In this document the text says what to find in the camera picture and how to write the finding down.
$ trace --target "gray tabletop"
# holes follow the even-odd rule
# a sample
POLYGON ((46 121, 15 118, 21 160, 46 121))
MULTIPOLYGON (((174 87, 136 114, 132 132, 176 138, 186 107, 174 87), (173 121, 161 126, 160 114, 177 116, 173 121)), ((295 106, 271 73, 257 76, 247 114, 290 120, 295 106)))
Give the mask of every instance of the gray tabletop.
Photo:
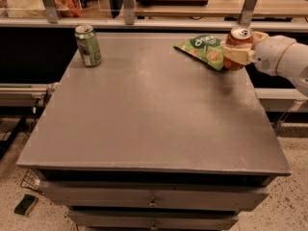
POLYGON ((218 72, 173 48, 197 35, 97 36, 102 64, 85 67, 76 53, 19 166, 290 174, 246 71, 218 72))

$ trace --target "speckled floor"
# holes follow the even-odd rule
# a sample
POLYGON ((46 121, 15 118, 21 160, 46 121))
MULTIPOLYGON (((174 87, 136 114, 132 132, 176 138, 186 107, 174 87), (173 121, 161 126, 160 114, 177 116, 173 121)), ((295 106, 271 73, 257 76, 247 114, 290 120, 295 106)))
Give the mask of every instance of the speckled floor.
MULTIPOLYGON (((0 140, 12 123, 0 124, 0 140)), ((308 125, 286 125, 278 138, 293 174, 280 177, 269 185, 270 196, 251 213, 241 213, 240 221, 231 231, 307 231, 308 230, 308 125)), ((67 209, 56 206, 47 198, 20 188, 26 169, 15 165, 28 140, 19 133, 0 161, 0 231, 75 231, 67 217, 67 209), (25 193, 38 197, 28 217, 13 212, 25 193)))

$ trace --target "drawer knob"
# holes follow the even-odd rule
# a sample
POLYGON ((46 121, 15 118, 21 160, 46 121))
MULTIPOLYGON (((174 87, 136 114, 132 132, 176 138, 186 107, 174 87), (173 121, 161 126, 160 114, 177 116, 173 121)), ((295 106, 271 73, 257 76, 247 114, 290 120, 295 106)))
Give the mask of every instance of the drawer knob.
POLYGON ((158 227, 156 226, 155 222, 153 222, 152 227, 150 228, 151 231, 158 231, 158 227))
POLYGON ((158 204, 155 202, 155 197, 152 196, 151 202, 149 202, 149 203, 147 204, 147 206, 150 207, 150 208, 155 208, 155 207, 157 207, 157 205, 158 205, 158 204))

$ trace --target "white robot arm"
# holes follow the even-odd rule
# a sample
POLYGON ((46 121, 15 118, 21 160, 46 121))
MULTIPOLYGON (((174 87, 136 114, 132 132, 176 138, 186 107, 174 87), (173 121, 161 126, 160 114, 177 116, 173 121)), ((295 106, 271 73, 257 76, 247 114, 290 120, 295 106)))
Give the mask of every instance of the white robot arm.
POLYGON ((288 79, 308 96, 308 45, 284 36, 268 37, 255 45, 256 68, 270 76, 288 79))

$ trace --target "red can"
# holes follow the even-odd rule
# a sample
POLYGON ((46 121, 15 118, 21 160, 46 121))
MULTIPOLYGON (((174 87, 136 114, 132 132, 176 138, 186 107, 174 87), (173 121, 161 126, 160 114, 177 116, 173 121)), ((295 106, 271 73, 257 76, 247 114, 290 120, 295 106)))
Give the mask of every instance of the red can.
MULTIPOLYGON (((253 43, 252 30, 248 27, 235 27, 227 36, 225 45, 230 48, 251 48, 253 43)), ((243 64, 236 63, 226 57, 223 57, 223 64, 229 70, 239 70, 244 67, 243 64)))

